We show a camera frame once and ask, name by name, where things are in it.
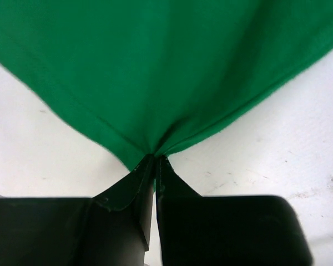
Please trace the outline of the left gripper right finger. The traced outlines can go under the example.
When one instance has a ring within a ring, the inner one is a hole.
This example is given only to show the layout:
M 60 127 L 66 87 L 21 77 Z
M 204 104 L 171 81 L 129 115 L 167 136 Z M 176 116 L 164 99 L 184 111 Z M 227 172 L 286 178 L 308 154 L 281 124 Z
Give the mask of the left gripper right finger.
M 155 165 L 164 265 L 312 265 L 289 203 L 279 196 L 201 196 L 166 157 Z

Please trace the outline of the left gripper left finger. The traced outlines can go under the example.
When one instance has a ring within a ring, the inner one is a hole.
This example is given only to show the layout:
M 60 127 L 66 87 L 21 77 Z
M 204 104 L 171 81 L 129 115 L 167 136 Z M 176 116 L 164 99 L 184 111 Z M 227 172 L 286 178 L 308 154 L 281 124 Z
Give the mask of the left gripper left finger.
M 154 156 L 95 197 L 0 198 L 0 265 L 143 265 Z

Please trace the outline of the green t-shirt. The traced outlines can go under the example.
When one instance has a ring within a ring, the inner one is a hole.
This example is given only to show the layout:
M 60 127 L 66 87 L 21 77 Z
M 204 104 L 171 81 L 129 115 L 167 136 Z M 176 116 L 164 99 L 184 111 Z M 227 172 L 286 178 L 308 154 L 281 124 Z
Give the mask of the green t-shirt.
M 93 195 L 146 155 L 198 191 L 333 175 L 333 1 L 0 1 L 0 194 Z

